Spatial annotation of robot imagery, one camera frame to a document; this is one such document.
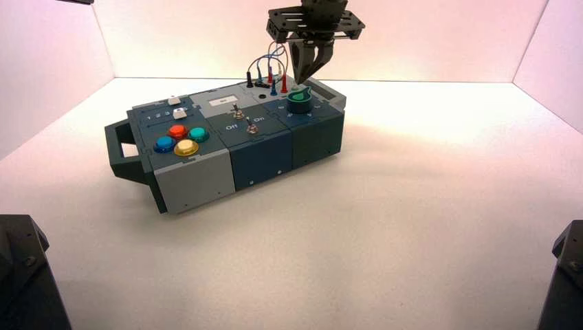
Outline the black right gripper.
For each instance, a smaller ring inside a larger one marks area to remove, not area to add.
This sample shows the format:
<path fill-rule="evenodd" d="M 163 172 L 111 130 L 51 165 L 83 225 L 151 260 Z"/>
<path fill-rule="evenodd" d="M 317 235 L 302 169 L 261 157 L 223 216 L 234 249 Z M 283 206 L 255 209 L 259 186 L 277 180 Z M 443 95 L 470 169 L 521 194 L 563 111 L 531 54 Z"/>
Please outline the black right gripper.
<path fill-rule="evenodd" d="M 266 30 L 273 41 L 292 41 L 289 50 L 297 85 L 331 60 L 334 42 L 330 40 L 359 38 L 365 24 L 347 5 L 347 1 L 302 1 L 268 11 Z"/>

